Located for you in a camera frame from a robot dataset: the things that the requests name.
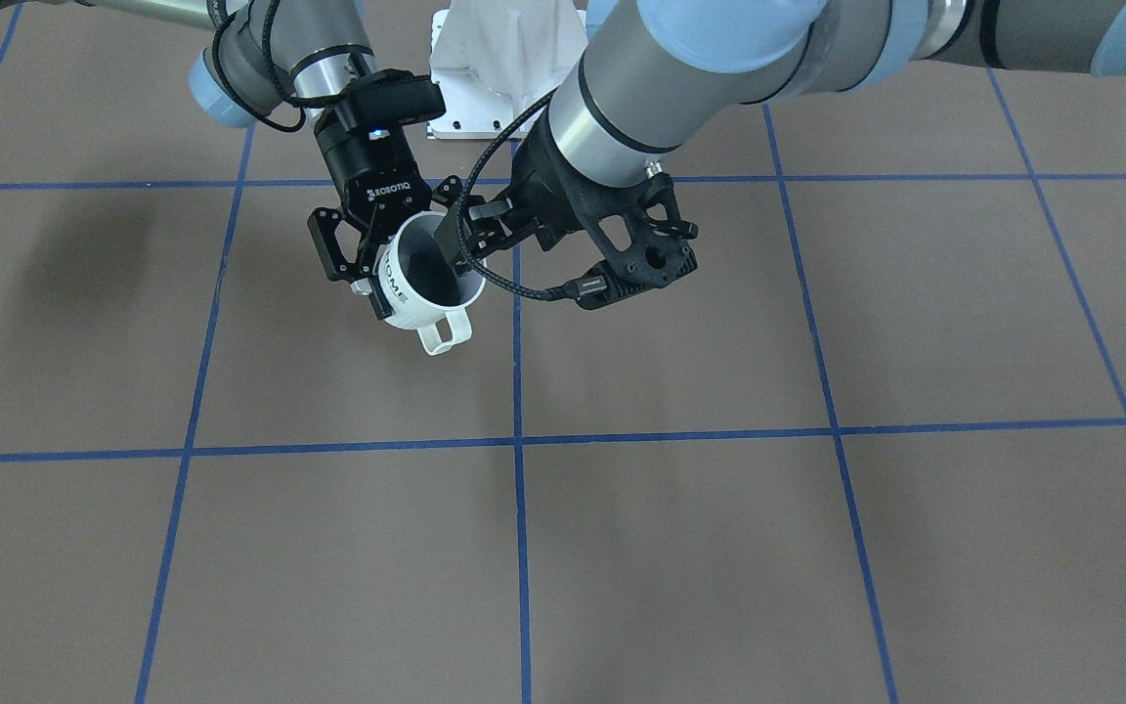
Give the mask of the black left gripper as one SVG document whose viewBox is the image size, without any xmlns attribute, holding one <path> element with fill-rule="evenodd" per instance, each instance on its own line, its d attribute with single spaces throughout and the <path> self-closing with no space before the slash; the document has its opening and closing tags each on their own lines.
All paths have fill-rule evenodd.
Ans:
<svg viewBox="0 0 1126 704">
<path fill-rule="evenodd" d="M 495 199 L 475 198 L 461 210 L 447 210 L 435 228 L 434 240 L 443 258 L 455 269 L 470 269 L 461 253 L 459 226 L 466 229 L 470 258 L 486 262 L 489 255 L 544 232 L 538 243 L 548 252 L 563 237 L 588 232 L 599 252 L 613 253 L 611 238 L 599 228 L 609 215 L 613 187 L 586 177 L 560 152 L 548 117 L 538 117 L 527 139 L 515 152 L 512 177 Z"/>
</svg>

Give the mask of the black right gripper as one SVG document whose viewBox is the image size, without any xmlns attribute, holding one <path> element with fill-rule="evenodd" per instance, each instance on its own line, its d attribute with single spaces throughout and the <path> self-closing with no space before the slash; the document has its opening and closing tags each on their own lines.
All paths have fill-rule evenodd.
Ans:
<svg viewBox="0 0 1126 704">
<path fill-rule="evenodd" d="M 324 108 L 314 116 L 318 146 L 343 210 L 319 206 L 307 220 L 327 280 L 355 284 L 370 278 L 378 241 L 387 241 L 406 219 L 428 210 L 429 200 L 441 206 L 444 214 L 459 210 L 464 217 L 466 206 L 457 203 L 465 187 L 463 179 L 452 175 L 430 191 L 404 134 L 404 126 L 443 114 L 443 108 Z M 354 258 L 347 257 L 339 243 L 338 228 L 345 220 L 359 231 Z M 466 249 L 464 224 L 459 237 L 461 253 L 470 264 L 473 258 Z"/>
</svg>

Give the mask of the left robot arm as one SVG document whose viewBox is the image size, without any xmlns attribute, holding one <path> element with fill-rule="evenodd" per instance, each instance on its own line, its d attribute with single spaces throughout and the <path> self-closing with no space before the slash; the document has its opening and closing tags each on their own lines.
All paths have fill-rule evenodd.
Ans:
<svg viewBox="0 0 1126 704">
<path fill-rule="evenodd" d="M 665 286 L 697 228 L 656 166 L 717 112 L 881 83 L 915 60 L 1126 75 L 1126 1 L 593 1 L 586 50 L 548 95 L 512 182 L 438 229 L 470 271 L 528 237 L 586 232 L 595 275 Z"/>
</svg>

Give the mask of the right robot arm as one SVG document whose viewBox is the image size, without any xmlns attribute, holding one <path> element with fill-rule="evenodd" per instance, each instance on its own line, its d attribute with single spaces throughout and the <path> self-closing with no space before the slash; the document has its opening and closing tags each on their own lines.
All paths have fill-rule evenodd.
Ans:
<svg viewBox="0 0 1126 704">
<path fill-rule="evenodd" d="M 209 28 L 191 70 L 202 110 L 229 126 L 310 126 L 340 204 L 309 220 L 331 280 L 372 276 L 376 255 L 439 199 L 420 177 L 408 125 L 439 117 L 426 75 L 379 66 L 357 1 L 116 1 L 125 14 Z"/>
</svg>

